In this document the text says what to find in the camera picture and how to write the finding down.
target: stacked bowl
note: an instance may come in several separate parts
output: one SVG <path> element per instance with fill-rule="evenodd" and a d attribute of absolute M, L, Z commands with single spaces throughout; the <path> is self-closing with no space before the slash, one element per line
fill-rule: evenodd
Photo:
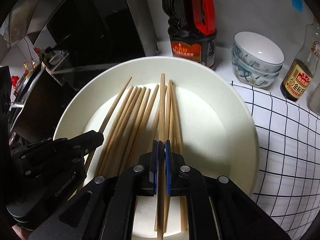
<path fill-rule="evenodd" d="M 254 87 L 270 85 L 284 63 L 279 46 L 253 32 L 239 32 L 234 36 L 231 57 L 239 81 Z"/>

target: white countertop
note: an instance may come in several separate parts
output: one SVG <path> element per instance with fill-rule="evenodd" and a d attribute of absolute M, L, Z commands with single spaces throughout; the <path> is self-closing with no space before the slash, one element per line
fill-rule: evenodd
<path fill-rule="evenodd" d="M 159 41 L 158 48 L 160 51 L 160 56 L 172 56 L 171 46 L 169 41 Z M 221 76 L 224 80 L 232 81 L 232 80 L 238 80 L 236 74 L 233 71 L 233 65 L 231 62 L 231 48 L 222 48 L 222 47 L 216 47 L 216 73 Z M 283 98 L 280 91 L 280 85 L 282 80 L 284 79 L 285 75 L 287 74 L 290 66 L 283 66 L 283 69 L 280 71 L 280 74 L 278 78 L 268 87 L 263 88 L 266 91 L 269 91 L 272 95 Z M 311 82 L 309 87 L 306 89 L 306 91 L 303 93 L 303 95 L 300 97 L 300 99 L 296 102 L 299 104 L 300 107 L 308 110 L 307 102 L 311 99 L 313 92 L 318 84 L 315 82 Z"/>

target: range hood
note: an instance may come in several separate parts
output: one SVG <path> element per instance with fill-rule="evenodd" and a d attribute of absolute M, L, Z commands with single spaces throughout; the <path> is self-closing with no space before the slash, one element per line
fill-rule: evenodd
<path fill-rule="evenodd" d="M 66 0 L 18 0 L 4 22 L 4 39 L 13 47 L 28 35 L 34 44 Z"/>

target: red handle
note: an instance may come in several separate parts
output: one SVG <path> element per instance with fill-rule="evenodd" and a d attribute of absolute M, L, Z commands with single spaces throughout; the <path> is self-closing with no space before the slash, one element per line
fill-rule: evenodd
<path fill-rule="evenodd" d="M 204 17 L 202 16 L 201 12 L 201 1 L 192 0 L 193 21 L 196 25 L 196 28 L 204 35 L 210 35 L 216 31 L 213 0 L 202 0 L 202 9 L 204 12 Z"/>

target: blue gripper pad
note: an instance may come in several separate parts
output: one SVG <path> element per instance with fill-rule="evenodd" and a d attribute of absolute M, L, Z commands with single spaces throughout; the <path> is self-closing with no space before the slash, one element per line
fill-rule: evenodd
<path fill-rule="evenodd" d="M 164 143 L 164 156 L 165 156 L 165 172 L 166 172 L 166 180 L 167 180 L 167 194 L 170 196 L 171 194 L 171 173 L 170 173 L 170 165 L 169 165 L 169 151 L 171 151 L 169 141 Z"/>
<path fill-rule="evenodd" d="M 158 155 L 159 155 L 159 142 L 157 141 L 156 143 L 153 144 L 152 147 L 152 153 L 155 156 L 155 170 L 153 173 L 153 194 L 156 195 L 157 194 L 157 174 L 158 174 Z"/>

